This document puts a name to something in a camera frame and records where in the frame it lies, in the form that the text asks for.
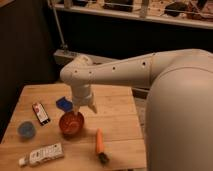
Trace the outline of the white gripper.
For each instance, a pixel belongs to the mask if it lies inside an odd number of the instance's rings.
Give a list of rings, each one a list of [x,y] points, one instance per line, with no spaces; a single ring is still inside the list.
[[[74,114],[78,115],[81,106],[88,106],[95,114],[97,107],[94,103],[94,95],[89,84],[72,86],[72,102],[74,106]]]

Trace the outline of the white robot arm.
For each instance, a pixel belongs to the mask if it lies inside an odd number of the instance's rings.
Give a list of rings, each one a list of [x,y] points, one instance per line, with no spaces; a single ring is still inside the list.
[[[147,170],[213,171],[213,53],[172,50],[99,65],[80,55],[60,77],[75,110],[96,109],[93,84],[147,88]]]

